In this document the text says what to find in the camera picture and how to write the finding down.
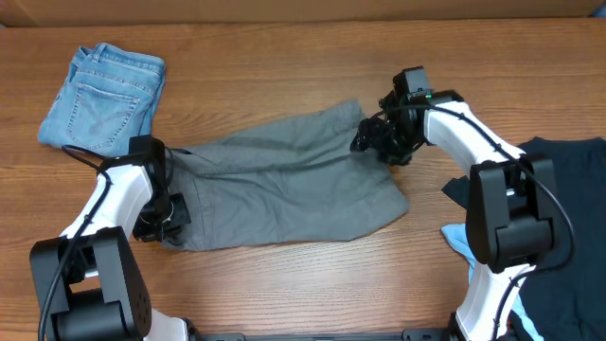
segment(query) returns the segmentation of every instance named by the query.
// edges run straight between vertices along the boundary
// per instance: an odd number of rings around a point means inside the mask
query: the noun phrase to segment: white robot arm
[[[484,132],[489,134],[507,153],[519,158],[525,152],[511,146],[502,138],[493,133],[472,113],[469,105],[462,101],[449,101],[438,104],[438,107],[462,113],[466,118],[475,121]],[[424,135],[431,144],[439,146],[446,151],[456,164],[470,175],[473,165],[480,165],[486,161],[496,163],[508,161],[496,151],[486,139],[480,135],[466,121],[436,110],[428,110],[424,117]],[[534,265],[528,263],[510,266],[500,274],[495,274],[487,266],[476,261],[469,290],[463,304],[456,310],[456,322],[465,340],[490,340],[494,329],[494,316],[499,302],[505,293],[512,278],[531,271]],[[518,286],[509,294],[501,321],[499,321],[498,336],[507,332],[507,319],[515,297],[518,296],[522,279]]]
[[[361,122],[351,149],[374,148],[383,161],[405,165],[421,144],[438,145],[470,177],[467,232],[478,261],[463,304],[451,316],[444,335],[455,335],[459,340],[491,340],[493,319],[510,279],[533,270],[558,241],[551,234],[557,229],[550,225],[556,221],[555,213],[545,210],[542,198],[530,184],[521,181],[520,173],[503,152],[521,158],[555,190],[549,177],[553,177],[552,170],[549,173],[548,167],[544,169],[541,158],[525,160],[522,150],[488,129],[456,93],[434,94],[422,68],[402,71],[394,83],[395,91],[381,102],[385,120],[374,116]],[[495,150],[486,136],[500,150]],[[150,136],[134,137],[129,155],[101,164],[105,174],[98,175],[97,187],[76,221],[59,238],[37,242],[32,248],[30,263],[42,308],[66,244],[73,241],[101,198],[108,186],[105,175],[109,176],[109,191],[81,233],[70,268],[61,271],[44,330],[48,341],[137,337],[145,341],[203,340],[189,321],[152,309],[128,246],[131,235],[146,242],[162,241],[170,233],[178,233],[180,225],[189,223],[183,196],[169,195],[164,149],[161,141]],[[519,194],[521,189],[528,192],[529,202],[538,204],[531,205],[531,210],[510,211],[507,197]],[[534,237],[521,239],[519,235],[525,229],[532,229]],[[69,290],[69,283],[96,276],[100,289],[87,293]],[[507,331],[508,313],[521,285],[513,289],[504,304],[497,335]]]

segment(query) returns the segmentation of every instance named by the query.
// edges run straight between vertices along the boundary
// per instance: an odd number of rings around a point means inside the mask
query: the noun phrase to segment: wooden table
[[[369,114],[404,67],[424,65],[496,133],[606,135],[606,21],[494,20],[0,30],[0,340],[32,340],[38,303],[28,253],[71,224],[90,169],[37,141],[79,45],[163,58],[153,133],[169,146],[358,98]],[[439,229],[465,212],[441,187],[462,174],[437,147],[393,169],[409,213],[354,242],[204,253],[132,247],[153,306],[203,332],[386,332],[444,326],[467,291],[467,263]]]

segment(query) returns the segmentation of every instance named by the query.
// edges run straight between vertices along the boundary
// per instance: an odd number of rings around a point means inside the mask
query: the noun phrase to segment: gray pants
[[[374,151],[351,153],[355,100],[174,153],[171,192],[191,224],[163,245],[204,251],[271,242],[349,241],[408,210]]]

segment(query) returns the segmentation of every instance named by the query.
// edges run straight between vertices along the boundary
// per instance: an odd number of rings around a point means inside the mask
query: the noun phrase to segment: folded jeans
[[[105,43],[81,46],[40,127],[41,143],[76,145],[106,156],[128,153],[152,131],[165,83],[164,61]]]

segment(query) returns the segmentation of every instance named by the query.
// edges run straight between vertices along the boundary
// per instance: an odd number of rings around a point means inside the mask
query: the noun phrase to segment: black motor joint
[[[393,166],[405,166],[425,140],[424,109],[407,105],[435,105],[447,100],[462,100],[454,91],[434,93],[422,66],[404,69],[393,79],[394,89],[379,101],[381,111],[365,118],[351,142],[353,152],[374,149],[379,160]]]
[[[167,160],[164,143],[150,135],[131,137],[129,154],[106,159],[105,169],[120,165],[137,165],[145,168],[150,181],[152,196],[143,206],[134,224],[133,235],[143,242],[161,242],[175,238],[184,224],[191,223],[182,193],[169,192]]]

